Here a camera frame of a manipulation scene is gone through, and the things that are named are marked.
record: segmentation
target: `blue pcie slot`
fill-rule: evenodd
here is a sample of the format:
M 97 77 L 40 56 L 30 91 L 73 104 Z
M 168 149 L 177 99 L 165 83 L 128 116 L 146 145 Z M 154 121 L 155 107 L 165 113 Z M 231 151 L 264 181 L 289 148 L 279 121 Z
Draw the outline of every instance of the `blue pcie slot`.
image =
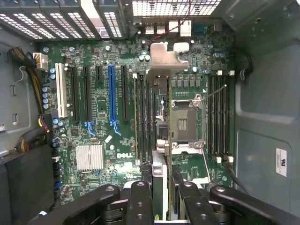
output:
M 108 66 L 108 92 L 109 92 L 109 124 L 113 127 L 116 134 L 121 136 L 118 131 L 117 104 L 116 104 L 116 76 L 114 65 Z

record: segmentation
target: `white label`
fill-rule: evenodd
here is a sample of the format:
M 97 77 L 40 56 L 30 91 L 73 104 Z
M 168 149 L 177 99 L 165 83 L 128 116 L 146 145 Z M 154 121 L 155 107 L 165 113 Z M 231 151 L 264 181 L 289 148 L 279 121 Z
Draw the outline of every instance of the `white label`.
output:
M 113 137 L 111 135 L 108 135 L 107 138 L 104 140 L 105 143 L 109 143 L 109 141 L 112 139 Z
M 286 177 L 286 168 L 286 150 L 276 149 L 276 173 L 279 173 Z

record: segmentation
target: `black cable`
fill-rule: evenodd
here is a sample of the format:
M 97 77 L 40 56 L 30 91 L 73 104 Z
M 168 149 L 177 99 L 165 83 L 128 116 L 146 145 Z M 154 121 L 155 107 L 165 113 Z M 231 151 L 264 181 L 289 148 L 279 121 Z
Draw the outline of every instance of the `black cable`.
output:
M 230 164 L 227 163 L 225 165 L 226 169 L 228 170 L 232 180 L 249 196 L 252 196 L 249 191 L 247 190 L 247 188 L 243 185 L 243 183 L 239 180 L 239 178 L 235 175 L 233 169 L 231 168 Z

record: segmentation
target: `heatsink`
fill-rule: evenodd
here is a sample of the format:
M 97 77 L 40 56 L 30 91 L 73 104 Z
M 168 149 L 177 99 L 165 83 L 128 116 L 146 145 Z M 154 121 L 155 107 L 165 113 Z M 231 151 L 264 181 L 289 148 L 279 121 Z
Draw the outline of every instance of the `heatsink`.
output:
M 77 170 L 95 171 L 104 169 L 103 145 L 79 145 L 75 148 Z

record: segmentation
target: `red wire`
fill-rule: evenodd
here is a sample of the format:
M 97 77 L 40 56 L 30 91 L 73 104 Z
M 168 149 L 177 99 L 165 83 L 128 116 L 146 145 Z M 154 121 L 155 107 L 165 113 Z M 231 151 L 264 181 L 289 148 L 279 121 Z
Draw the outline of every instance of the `red wire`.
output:
M 164 32 L 164 33 L 162 33 L 162 34 L 156 36 L 155 38 L 152 39 L 151 42 L 153 43 L 153 42 L 157 41 L 158 39 L 160 39 L 162 36 L 164 36 L 164 35 L 170 33 L 172 30 L 174 30 L 174 29 L 176 29 L 176 28 L 179 28 L 179 27 L 180 27 L 180 26 L 188 19 L 188 17 L 190 16 L 190 13 L 191 13 L 191 6 L 192 6 L 192 0 L 188 0 L 188 11 L 187 11 L 187 15 L 186 15 L 186 17 L 183 19 L 183 21 L 182 21 L 178 26 L 173 27 L 172 29 L 167 30 L 166 32 Z

